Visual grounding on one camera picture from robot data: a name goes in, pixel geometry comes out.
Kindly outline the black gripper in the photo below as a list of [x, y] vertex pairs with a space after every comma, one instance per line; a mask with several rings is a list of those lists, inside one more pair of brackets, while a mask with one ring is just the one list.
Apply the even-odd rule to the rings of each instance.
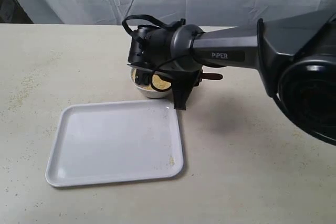
[[[146, 59], [146, 45], [137, 42], [134, 38], [140, 37], [146, 40], [146, 36], [157, 30], [157, 27], [152, 25], [139, 25], [132, 35], [128, 63], [132, 66], [140, 68], [150, 68], [150, 63]], [[174, 108], [176, 110], [186, 110], [186, 103], [194, 87], [199, 85], [201, 71], [183, 72], [172, 81], [172, 93]]]

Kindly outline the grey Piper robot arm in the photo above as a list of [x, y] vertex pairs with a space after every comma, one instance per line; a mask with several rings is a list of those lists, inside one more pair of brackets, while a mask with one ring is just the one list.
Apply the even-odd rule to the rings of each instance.
[[251, 68], [294, 125], [335, 144], [334, 10], [211, 32], [184, 19], [165, 24], [150, 15], [130, 15], [122, 26], [132, 38], [129, 66], [169, 82], [177, 110], [186, 109], [202, 80], [221, 79], [204, 73], [204, 66]]

